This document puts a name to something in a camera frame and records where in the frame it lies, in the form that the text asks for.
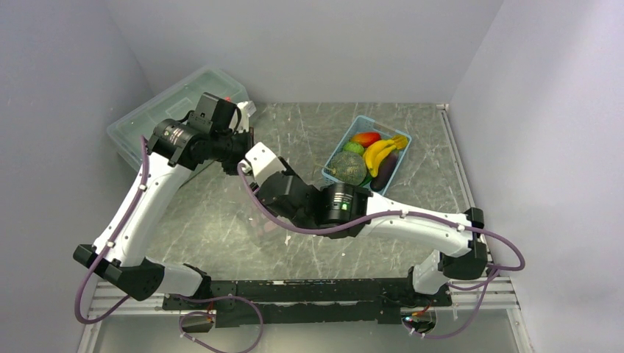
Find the clear green storage box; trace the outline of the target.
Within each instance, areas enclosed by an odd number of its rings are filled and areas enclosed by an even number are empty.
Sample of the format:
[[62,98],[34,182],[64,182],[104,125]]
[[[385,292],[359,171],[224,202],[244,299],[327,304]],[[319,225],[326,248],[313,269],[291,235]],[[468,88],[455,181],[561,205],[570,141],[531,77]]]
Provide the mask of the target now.
[[184,118],[197,106],[204,92],[235,103],[249,100],[246,88],[230,75],[216,68],[200,68],[109,125],[107,133],[118,154],[133,170],[139,171],[140,137],[149,138],[157,124],[167,118]]

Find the red orange mango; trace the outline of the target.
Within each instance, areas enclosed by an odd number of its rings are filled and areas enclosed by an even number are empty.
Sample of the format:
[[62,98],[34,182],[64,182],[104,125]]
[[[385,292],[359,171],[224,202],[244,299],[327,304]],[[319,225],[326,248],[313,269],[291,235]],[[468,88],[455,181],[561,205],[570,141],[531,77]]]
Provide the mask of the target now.
[[353,135],[350,142],[358,143],[366,149],[380,139],[381,135],[378,132],[360,132]]

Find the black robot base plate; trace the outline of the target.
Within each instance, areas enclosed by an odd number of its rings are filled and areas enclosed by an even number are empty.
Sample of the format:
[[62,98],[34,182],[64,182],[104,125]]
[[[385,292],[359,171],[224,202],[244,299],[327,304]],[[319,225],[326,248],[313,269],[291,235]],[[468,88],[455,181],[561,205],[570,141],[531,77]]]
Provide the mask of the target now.
[[410,309],[449,307],[450,289],[416,293],[408,278],[214,281],[216,327],[374,321],[399,324]]

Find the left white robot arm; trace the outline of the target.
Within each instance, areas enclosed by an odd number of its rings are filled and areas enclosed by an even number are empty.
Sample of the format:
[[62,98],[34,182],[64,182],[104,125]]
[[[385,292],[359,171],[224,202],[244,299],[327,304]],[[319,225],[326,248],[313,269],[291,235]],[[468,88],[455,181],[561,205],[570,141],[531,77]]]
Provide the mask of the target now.
[[181,295],[194,309],[205,307],[212,296],[208,274],[192,265],[150,260],[146,250],[169,202],[195,168],[215,160],[234,174],[252,143],[244,115],[206,118],[192,112],[180,121],[160,122],[143,141],[141,169],[110,225],[93,244],[79,245],[74,259],[137,301],[167,293]]

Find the clear zip top bag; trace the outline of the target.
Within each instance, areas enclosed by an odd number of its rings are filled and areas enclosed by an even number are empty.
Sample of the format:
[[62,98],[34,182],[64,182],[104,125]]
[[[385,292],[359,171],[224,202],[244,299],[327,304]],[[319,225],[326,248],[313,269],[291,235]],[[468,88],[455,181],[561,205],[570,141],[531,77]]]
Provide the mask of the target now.
[[244,198],[243,210],[244,214],[241,219],[254,244],[258,246],[289,245],[290,232],[270,221],[247,196]]

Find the dark purple eggplant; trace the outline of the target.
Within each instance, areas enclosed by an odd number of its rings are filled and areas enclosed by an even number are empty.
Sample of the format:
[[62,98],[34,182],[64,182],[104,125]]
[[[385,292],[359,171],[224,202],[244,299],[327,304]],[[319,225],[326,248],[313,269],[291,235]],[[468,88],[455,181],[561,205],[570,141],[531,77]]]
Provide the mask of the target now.
[[388,185],[398,163],[398,153],[392,152],[380,164],[377,176],[369,183],[371,190],[380,193]]

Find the yellow banana bunch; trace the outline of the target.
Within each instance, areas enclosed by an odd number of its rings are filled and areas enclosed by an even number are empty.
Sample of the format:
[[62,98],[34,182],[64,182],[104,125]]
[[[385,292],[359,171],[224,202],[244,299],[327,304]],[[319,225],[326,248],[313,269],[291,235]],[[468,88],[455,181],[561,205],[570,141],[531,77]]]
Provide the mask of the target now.
[[371,177],[376,177],[380,164],[395,150],[404,149],[409,139],[404,135],[395,135],[387,140],[379,140],[369,146],[364,152],[363,159]]

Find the green netted melon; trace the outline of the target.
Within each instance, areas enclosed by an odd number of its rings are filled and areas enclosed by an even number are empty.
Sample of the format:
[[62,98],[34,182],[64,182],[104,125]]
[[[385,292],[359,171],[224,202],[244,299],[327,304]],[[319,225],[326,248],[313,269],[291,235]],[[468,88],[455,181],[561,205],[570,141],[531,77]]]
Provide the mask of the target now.
[[368,173],[362,156],[352,151],[336,153],[328,162],[325,170],[338,181],[351,185],[361,184]]

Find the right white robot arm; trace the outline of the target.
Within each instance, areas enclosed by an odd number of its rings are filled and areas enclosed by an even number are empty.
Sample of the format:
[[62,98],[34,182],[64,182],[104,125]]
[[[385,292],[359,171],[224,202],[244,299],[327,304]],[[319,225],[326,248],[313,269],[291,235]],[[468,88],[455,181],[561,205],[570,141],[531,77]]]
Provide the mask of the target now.
[[468,213],[428,211],[343,183],[319,190],[283,172],[256,189],[245,188],[268,219],[292,232],[332,239],[379,236],[431,248],[405,286],[415,305],[425,304],[451,279],[478,279],[488,265],[486,244],[479,239],[482,224]]

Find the small green lime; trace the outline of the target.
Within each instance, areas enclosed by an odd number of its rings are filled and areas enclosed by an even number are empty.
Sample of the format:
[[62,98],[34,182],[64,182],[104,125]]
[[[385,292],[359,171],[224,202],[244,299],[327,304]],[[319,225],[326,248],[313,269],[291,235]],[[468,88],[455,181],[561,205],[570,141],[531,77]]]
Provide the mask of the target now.
[[349,151],[349,152],[353,152],[356,153],[360,156],[362,156],[365,152],[366,148],[363,147],[361,144],[357,143],[357,142],[352,142],[349,141],[347,143],[345,143],[342,147],[342,151]]

